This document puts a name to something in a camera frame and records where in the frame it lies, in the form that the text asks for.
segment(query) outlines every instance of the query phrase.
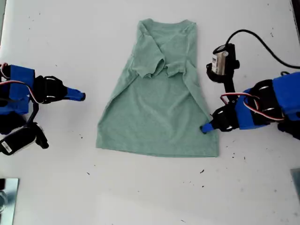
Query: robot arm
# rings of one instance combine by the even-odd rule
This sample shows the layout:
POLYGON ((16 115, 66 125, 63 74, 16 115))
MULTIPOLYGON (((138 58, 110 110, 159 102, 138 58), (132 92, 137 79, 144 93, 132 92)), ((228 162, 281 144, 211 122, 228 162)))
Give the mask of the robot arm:
POLYGON ((29 68, 3 64, 0 72, 6 79, 0 80, 0 133, 7 135, 0 141, 0 152, 12 155, 33 142, 43 149, 48 148, 42 128, 33 121, 39 104, 64 99, 84 101, 85 93, 64 86, 54 76, 35 78, 35 71, 29 68), (33 102, 33 112, 26 121, 22 115, 29 112, 29 101, 33 102))
POLYGON ((200 129, 203 133, 214 129, 228 132, 236 128, 255 129, 278 122, 279 130, 300 139, 300 99, 296 97, 300 95, 300 72, 284 72, 281 77, 261 81, 242 93, 235 92, 233 73, 240 64, 235 58, 234 44, 230 44, 229 41, 240 32, 254 35, 281 64, 290 68, 300 68, 279 59, 255 33, 248 30, 236 31, 225 45, 214 50, 212 63, 207 65, 208 77, 225 86, 226 94, 221 96, 225 106, 217 109, 212 115, 213 120, 200 129))

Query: white surface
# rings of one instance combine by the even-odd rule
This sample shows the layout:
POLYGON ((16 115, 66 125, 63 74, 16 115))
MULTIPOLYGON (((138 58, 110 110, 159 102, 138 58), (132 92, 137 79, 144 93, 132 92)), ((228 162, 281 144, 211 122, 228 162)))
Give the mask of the white surface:
MULTIPOLYGON (((280 58, 300 64, 288 0, 7 1, 0 61, 54 75, 87 94, 84 102, 40 107, 36 121, 49 149, 32 145, 0 155, 1 175, 20 178, 14 224, 298 225, 289 169, 300 167, 300 142, 274 125, 220 134, 218 158, 95 148, 97 122, 135 43, 138 20, 148 17, 197 22, 198 71, 211 112, 222 105, 224 87, 208 79, 205 65, 235 30, 257 32, 280 58)), ((239 34, 232 42, 241 63, 237 91, 292 72, 253 37, 239 34)))

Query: red and white wire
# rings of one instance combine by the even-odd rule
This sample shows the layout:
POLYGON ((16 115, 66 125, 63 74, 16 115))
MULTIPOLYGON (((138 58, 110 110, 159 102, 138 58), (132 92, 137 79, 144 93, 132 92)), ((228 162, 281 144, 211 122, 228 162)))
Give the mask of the red and white wire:
POLYGON ((251 111, 253 111, 253 112, 257 113, 257 114, 260 114, 260 115, 262 115, 262 116, 264 116, 264 117, 266 117, 266 118, 268 118, 268 119, 270 119, 270 120, 282 121, 282 120, 285 119, 284 117, 282 117, 282 118, 272 117, 272 116, 269 116, 269 115, 267 115, 267 114, 265 114, 265 113, 259 111, 259 104, 258 104, 258 102, 256 101, 256 98, 259 99, 258 96, 250 95, 250 94, 244 93, 244 92, 228 92, 228 93, 225 93, 225 94, 221 95, 221 97, 220 97, 221 100, 222 100, 225 104, 228 104, 228 102, 226 102, 225 99, 224 99, 223 97, 224 97, 224 96, 229 96, 229 95, 231 95, 231 96, 234 96, 234 95, 236 95, 236 96, 241 96, 241 95, 243 95, 243 96, 247 96, 247 97, 252 97, 252 98, 254 98, 253 100, 254 100, 256 109, 254 109, 254 108, 252 108, 251 106, 249 106, 249 105, 245 102, 245 99, 244 99, 244 106, 247 107, 249 110, 251 110, 251 111))
POLYGON ((26 85, 26 87, 28 88, 29 92, 30 92, 30 95, 32 96, 33 100, 38 103, 38 104, 42 104, 43 102, 38 102, 37 99, 35 98, 34 94, 33 94, 33 91, 32 89, 30 88, 30 86, 28 86, 26 83, 24 82, 21 82, 21 81, 3 81, 3 82, 0 82, 0 85, 4 85, 4 84, 9 84, 9 83, 19 83, 19 84, 23 84, 23 85, 26 85))
POLYGON ((9 79, 9 77, 5 76, 4 72, 3 72, 3 68, 8 66, 8 64, 6 62, 4 62, 3 64, 0 64, 0 72, 1 75, 5 78, 5 79, 9 79))

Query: folded sleeve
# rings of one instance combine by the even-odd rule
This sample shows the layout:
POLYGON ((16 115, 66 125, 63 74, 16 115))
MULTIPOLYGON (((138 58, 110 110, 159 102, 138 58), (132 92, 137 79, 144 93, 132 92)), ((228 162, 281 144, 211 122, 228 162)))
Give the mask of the folded sleeve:
POLYGON ((133 52, 132 70, 143 78, 152 78, 164 66, 165 57, 154 39, 148 34, 141 34, 133 52))

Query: green t-shirt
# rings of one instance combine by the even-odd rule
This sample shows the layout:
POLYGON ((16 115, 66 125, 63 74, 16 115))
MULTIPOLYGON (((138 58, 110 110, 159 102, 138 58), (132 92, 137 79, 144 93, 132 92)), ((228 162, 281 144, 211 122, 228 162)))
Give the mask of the green t-shirt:
POLYGON ((97 147, 163 157, 217 157, 196 70, 196 24, 139 22, 137 43, 98 124, 97 147))

